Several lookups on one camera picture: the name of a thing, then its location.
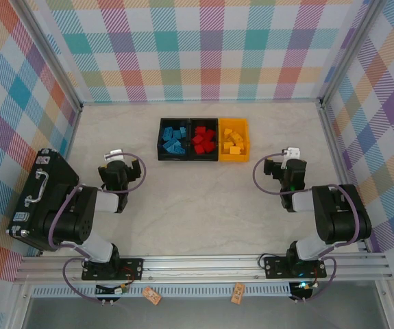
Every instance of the red block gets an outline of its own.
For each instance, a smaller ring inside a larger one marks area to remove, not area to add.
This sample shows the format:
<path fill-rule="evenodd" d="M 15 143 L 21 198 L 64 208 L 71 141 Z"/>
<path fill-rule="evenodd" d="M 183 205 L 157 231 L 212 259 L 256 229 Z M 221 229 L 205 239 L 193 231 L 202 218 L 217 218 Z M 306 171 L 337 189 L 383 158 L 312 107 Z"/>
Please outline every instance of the red block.
<path fill-rule="evenodd" d="M 196 127 L 195 134 L 196 135 L 204 135 L 206 133 L 206 127 Z"/>
<path fill-rule="evenodd" d="M 210 142 L 215 134 L 216 133 L 213 130 L 208 129 L 208 131 L 203 136 L 204 140 Z"/>
<path fill-rule="evenodd" d="M 198 145 L 202 141 L 204 141 L 204 138 L 202 135 L 196 135 L 196 137 L 192 138 L 192 145 Z"/>
<path fill-rule="evenodd" d="M 203 153 L 204 153 L 204 148 L 203 148 L 203 146 L 201 146 L 201 145 L 196 145 L 196 146 L 194 146 L 194 148 L 195 148 L 195 153 L 197 153 L 197 154 L 203 154 Z"/>
<path fill-rule="evenodd" d="M 201 145 L 203 146 L 204 151 L 206 151 L 206 153 L 210 153 L 211 151 L 213 151 L 215 149 L 215 142 L 205 141 Z"/>

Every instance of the orange tag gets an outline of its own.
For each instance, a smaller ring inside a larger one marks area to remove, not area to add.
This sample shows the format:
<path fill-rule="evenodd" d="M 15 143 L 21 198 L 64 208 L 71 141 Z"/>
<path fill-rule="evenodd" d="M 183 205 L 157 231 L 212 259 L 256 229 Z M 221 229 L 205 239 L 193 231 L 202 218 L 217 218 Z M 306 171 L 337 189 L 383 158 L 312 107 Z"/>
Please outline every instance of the orange tag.
<path fill-rule="evenodd" d="M 236 283 L 235 284 L 235 289 L 233 290 L 233 296 L 232 296 L 232 303 L 235 304 L 241 304 L 241 300 L 243 298 L 245 292 L 245 285 L 242 283 Z"/>
<path fill-rule="evenodd" d="M 149 287 L 143 289 L 143 295 L 154 305 L 157 305 L 159 301 L 162 299 L 162 296 L 160 296 L 158 293 L 156 293 L 153 289 Z"/>

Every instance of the yellow tray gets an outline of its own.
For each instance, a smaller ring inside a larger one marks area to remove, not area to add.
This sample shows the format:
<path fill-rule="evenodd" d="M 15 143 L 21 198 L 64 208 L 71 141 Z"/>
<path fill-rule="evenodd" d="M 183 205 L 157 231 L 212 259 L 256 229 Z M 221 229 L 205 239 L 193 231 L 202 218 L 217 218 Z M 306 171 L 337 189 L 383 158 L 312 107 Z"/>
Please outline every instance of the yellow tray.
<path fill-rule="evenodd" d="M 223 152 L 223 142 L 227 140 L 224 138 L 224 130 L 226 128 L 232 129 L 244 138 L 244 151 L 242 154 L 226 154 Z M 249 139 L 249 124 L 247 119 L 237 118 L 218 118 L 218 161 L 237 161 L 247 162 L 250 155 L 250 139 Z"/>

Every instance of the plaid wallpaper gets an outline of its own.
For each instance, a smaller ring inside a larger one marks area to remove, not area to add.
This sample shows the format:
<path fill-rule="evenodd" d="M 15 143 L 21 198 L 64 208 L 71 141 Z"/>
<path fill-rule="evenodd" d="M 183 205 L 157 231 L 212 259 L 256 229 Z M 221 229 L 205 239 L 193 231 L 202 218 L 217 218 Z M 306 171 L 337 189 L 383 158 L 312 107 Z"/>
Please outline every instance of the plaid wallpaper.
<path fill-rule="evenodd" d="M 361 2 L 29 0 L 78 93 L 97 102 L 316 98 Z"/>
<path fill-rule="evenodd" d="M 373 224 L 371 242 L 394 273 L 394 0 L 350 66 L 328 113 L 349 176 Z"/>
<path fill-rule="evenodd" d="M 369 8 L 371 2 L 372 0 L 362 0 L 362 5 L 358 10 L 358 13 L 354 21 L 352 22 L 349 31 L 346 34 L 345 40 L 341 43 L 340 49 L 338 50 L 337 55 L 335 56 L 334 61 L 332 62 L 332 66 L 330 67 L 330 70 L 326 75 L 325 81 L 322 87 L 320 88 L 320 92 L 318 95 L 319 98 L 322 98 L 325 95 L 326 88 L 329 86 L 331 79 L 334 77 L 335 70 L 337 69 L 337 67 L 340 65 L 341 61 L 345 57 L 347 47 L 349 46 L 350 42 L 356 35 L 356 29 L 364 19 L 367 9 Z"/>
<path fill-rule="evenodd" d="M 0 0 L 0 325 L 22 254 L 6 236 L 36 151 L 65 153 L 75 111 L 8 0 Z"/>

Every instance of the marble surface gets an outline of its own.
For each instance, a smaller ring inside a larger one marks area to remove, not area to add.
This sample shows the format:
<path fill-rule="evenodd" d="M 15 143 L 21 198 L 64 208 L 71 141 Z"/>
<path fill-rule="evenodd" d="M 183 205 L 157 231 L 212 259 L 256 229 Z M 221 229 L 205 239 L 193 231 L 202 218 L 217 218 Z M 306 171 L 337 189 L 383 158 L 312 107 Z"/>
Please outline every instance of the marble surface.
<path fill-rule="evenodd" d="M 250 161 L 158 161 L 161 117 L 247 118 Z M 300 147 L 301 158 L 308 161 L 306 186 L 337 182 L 314 103 L 86 106 L 69 162 L 83 183 L 100 186 L 97 167 L 111 149 L 145 161 L 145 183 L 130 193 L 123 213 L 95 215 L 93 228 L 116 244 L 121 255 L 284 253 L 292 241 L 315 229 L 314 216 L 286 212 L 280 197 L 254 186 L 251 172 L 258 159 L 288 146 Z M 262 171 L 260 167 L 259 183 L 278 191 L 278 182 Z"/>

